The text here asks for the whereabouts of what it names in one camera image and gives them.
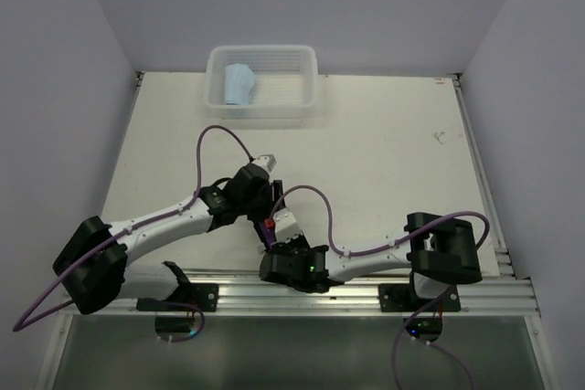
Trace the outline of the purple and grey towel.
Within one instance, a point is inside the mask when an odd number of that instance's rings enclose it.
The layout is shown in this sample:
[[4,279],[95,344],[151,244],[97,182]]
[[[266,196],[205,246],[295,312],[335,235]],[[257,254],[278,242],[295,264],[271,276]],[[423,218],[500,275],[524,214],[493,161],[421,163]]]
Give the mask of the purple and grey towel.
[[274,208],[276,201],[282,196],[282,180],[274,180],[270,186],[265,189],[259,199],[258,205],[253,209],[250,221],[257,233],[264,250],[268,251],[275,242],[274,227],[267,226],[266,220],[269,213]]

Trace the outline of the light blue towel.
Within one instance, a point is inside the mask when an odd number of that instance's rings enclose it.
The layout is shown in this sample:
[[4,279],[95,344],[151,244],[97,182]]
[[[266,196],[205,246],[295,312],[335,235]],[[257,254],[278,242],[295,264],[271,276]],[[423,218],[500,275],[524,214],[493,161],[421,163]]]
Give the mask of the light blue towel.
[[236,63],[226,66],[224,103],[226,105],[249,105],[255,84],[256,76],[248,65]]

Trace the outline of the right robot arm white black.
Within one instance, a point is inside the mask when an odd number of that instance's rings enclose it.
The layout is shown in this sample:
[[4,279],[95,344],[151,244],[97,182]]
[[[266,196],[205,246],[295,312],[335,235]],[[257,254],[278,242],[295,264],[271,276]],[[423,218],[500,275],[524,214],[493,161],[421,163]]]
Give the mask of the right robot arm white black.
[[303,293],[326,293],[348,281],[393,269],[408,269],[407,298],[412,307],[427,310],[451,285],[480,282],[480,267],[470,222],[426,213],[407,215],[406,235],[386,235],[374,254],[362,249],[334,251],[312,247],[293,213],[283,208],[271,221],[275,242],[260,263],[260,279]]

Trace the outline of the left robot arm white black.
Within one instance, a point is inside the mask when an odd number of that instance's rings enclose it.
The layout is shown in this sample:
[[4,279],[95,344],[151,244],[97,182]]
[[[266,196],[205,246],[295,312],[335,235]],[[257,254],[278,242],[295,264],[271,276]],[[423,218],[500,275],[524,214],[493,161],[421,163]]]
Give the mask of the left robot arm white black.
[[204,186],[191,198],[151,216],[104,223],[84,220],[53,269],[78,311],[93,314],[115,300],[136,299],[140,311],[178,311],[195,305],[193,284],[175,262],[144,266],[139,259],[182,238],[232,225],[244,216],[255,227],[274,206],[270,173],[276,160],[261,155],[225,186]]

